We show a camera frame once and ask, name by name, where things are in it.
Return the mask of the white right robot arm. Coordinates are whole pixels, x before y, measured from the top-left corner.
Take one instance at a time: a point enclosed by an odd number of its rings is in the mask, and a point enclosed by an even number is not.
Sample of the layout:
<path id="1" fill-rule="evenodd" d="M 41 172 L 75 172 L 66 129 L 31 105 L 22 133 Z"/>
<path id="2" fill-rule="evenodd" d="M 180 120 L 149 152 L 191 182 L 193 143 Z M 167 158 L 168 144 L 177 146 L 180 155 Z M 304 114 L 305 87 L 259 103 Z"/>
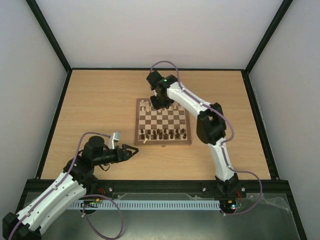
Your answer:
<path id="1" fill-rule="evenodd" d="M 185 127 L 189 115 L 196 119 L 196 135 L 209 148 L 215 166 L 216 189 L 223 196 L 233 193 L 239 182 L 232 167 L 226 143 L 225 118 L 219 103 L 211 104 L 190 92 L 178 75 L 162 76 L 150 70 L 147 78 L 154 94 L 150 99 L 136 101 L 135 144 L 189 140 Z"/>

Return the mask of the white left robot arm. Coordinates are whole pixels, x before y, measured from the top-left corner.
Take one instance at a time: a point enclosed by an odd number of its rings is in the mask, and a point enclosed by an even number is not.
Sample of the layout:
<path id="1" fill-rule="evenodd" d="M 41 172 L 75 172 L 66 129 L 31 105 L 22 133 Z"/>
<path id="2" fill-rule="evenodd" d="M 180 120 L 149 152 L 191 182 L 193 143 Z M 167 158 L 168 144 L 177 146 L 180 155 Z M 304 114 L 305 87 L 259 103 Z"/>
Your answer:
<path id="1" fill-rule="evenodd" d="M 4 239 L 40 240 L 48 227 L 81 198 L 85 198 L 85 208 L 109 201 L 117 210 L 120 209 L 105 193 L 95 193 L 98 179 L 94 170 L 99 166 L 108 171 L 111 164 L 127 161 L 139 150 L 126 144 L 115 145 L 117 132 L 109 136 L 108 144 L 105 144 L 104 137 L 105 134 L 91 132 L 88 142 L 83 148 L 76 149 L 73 159 L 44 192 L 17 213 L 9 212 L 3 218 Z"/>

